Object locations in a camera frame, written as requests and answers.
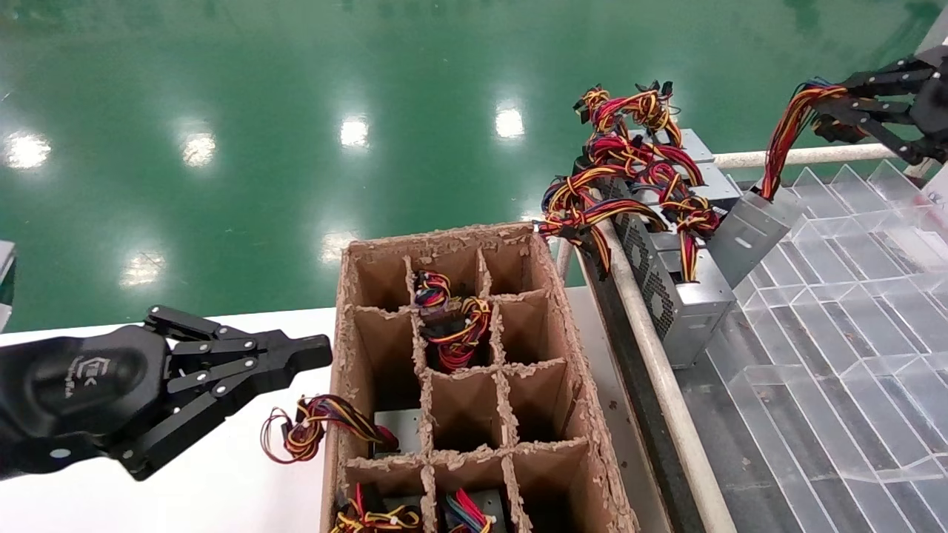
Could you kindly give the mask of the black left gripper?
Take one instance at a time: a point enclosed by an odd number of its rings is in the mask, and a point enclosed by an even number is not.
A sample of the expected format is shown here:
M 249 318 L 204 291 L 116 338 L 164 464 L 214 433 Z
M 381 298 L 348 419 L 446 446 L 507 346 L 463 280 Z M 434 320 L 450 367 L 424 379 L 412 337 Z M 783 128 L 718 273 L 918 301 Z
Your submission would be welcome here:
M 245 332 L 168 306 L 144 328 L 2 347 L 3 480 L 108 457 L 144 481 L 254 398 L 333 363 L 322 334 Z M 170 379 L 193 372 L 196 397 L 170 399 Z

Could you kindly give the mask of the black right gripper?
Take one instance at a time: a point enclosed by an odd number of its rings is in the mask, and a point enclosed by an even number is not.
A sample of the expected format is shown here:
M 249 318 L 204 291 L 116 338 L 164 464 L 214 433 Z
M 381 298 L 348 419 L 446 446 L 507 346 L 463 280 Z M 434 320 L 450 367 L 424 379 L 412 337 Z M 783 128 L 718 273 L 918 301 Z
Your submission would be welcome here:
M 813 132 L 828 142 L 856 144 L 875 139 L 911 165 L 924 159 L 945 161 L 946 57 L 946 45 L 937 45 L 915 58 L 850 75 L 837 85 L 841 93 L 816 99 L 813 109 L 819 114 L 812 123 Z M 908 141 L 874 115 L 912 115 L 922 138 Z

